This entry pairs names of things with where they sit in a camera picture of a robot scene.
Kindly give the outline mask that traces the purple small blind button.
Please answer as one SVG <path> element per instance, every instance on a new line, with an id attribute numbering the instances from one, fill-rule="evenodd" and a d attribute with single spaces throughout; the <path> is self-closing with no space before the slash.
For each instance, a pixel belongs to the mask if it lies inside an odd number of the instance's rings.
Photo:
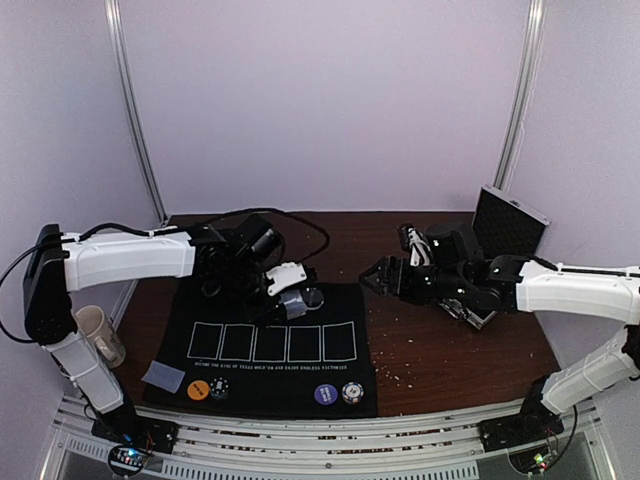
<path id="1" fill-rule="evenodd" d="M 332 384 L 321 384 L 314 390 L 314 400 L 322 406 L 332 405 L 338 400 L 338 390 Z"/>

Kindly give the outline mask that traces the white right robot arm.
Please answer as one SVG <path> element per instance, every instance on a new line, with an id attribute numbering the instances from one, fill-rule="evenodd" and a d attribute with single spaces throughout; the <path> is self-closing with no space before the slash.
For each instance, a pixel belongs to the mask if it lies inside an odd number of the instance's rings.
<path id="1" fill-rule="evenodd" d="M 402 256 L 359 275 L 380 296 L 413 305 L 456 301 L 469 309 L 567 320 L 565 340 L 587 335 L 581 357 L 535 381 L 513 419 L 519 440 L 535 440 L 577 403 L 639 375 L 639 268 L 554 263 L 534 254 L 485 256 L 463 224 L 398 229 Z"/>

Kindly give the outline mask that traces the orange big blind button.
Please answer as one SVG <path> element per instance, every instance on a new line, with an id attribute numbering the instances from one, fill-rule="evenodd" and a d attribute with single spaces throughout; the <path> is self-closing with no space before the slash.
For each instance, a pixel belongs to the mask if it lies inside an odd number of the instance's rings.
<path id="1" fill-rule="evenodd" d="M 187 387 L 187 396 L 193 401 L 203 401 L 210 396 L 210 386 L 204 380 L 194 380 Z"/>

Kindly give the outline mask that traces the black green chip stack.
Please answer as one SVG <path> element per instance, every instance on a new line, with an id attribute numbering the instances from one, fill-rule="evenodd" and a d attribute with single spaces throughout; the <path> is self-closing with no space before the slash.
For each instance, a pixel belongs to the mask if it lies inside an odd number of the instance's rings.
<path id="1" fill-rule="evenodd" d="M 230 384 L 224 377 L 216 377 L 209 383 L 210 396 L 214 401 L 224 401 L 229 397 Z"/>

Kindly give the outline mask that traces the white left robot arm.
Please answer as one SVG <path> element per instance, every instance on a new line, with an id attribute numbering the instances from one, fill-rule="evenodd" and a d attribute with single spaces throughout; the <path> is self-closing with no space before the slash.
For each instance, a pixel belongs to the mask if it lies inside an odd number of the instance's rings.
<path id="1" fill-rule="evenodd" d="M 123 444 L 143 436 L 143 421 L 72 302 L 84 289 L 144 279 L 179 281 L 161 346 L 169 384 L 153 382 L 147 402 L 238 417 L 376 417 L 361 288 L 313 288 L 313 271 L 303 263 L 269 265 L 284 248 L 256 214 L 223 230 L 108 223 L 73 234 L 49 224 L 23 279 L 25 330 Z"/>

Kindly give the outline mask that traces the right arm base board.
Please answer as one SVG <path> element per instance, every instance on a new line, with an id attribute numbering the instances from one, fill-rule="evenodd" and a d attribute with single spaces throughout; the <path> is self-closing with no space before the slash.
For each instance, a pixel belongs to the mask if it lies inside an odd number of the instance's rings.
<path id="1" fill-rule="evenodd" d="M 518 472 L 542 474 L 556 460 L 558 435 L 564 432 L 564 425 L 560 416 L 549 411 L 539 399 L 527 397 L 518 413 L 483 420 L 478 424 L 478 430 L 485 452 L 544 441 L 545 447 L 516 453 L 513 458 L 513 466 Z"/>

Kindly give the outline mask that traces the poker chip stack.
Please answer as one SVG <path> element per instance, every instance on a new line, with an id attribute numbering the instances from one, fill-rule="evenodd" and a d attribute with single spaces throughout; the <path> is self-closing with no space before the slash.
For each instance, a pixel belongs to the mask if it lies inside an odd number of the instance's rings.
<path id="1" fill-rule="evenodd" d="M 341 390 L 342 400 L 349 405 L 360 403 L 364 397 L 364 387 L 359 382 L 348 382 Z"/>

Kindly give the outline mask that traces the deck of playing cards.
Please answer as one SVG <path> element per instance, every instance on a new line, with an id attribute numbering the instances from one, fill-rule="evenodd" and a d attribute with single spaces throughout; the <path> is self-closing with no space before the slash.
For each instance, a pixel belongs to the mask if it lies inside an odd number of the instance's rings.
<path id="1" fill-rule="evenodd" d="M 287 320 L 302 317 L 310 310 L 307 297 L 305 289 L 286 291 L 279 295 L 279 303 L 284 307 Z"/>

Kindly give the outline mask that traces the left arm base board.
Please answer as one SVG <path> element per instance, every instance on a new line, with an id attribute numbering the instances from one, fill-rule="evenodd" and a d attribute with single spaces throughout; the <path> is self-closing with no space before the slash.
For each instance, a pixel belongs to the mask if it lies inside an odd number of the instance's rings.
<path id="1" fill-rule="evenodd" d="M 108 413 L 101 413 L 91 403 L 85 411 L 93 414 L 91 434 L 114 443 L 107 453 L 107 466 L 117 478 L 140 474 L 155 453 L 173 452 L 178 424 L 139 415 L 128 397 Z"/>

